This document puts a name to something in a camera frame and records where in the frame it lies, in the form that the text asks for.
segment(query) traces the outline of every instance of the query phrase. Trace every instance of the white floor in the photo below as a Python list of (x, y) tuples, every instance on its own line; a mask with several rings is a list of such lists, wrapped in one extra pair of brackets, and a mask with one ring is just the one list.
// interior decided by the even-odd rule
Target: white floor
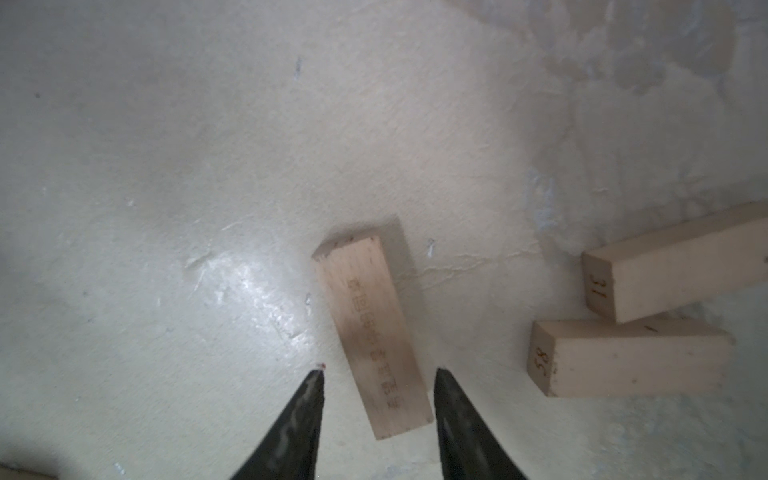
[(582, 250), (768, 197), (762, 3), (678, 4), (656, 41), (621, 0), (1, 3), (0, 462), (226, 479), (324, 362), (317, 477), (440, 478), (434, 424), (374, 440), (310, 263), (376, 226), (427, 383), (531, 480), (768, 477), (765, 284), (686, 308), (737, 338), (717, 394), (525, 373)]

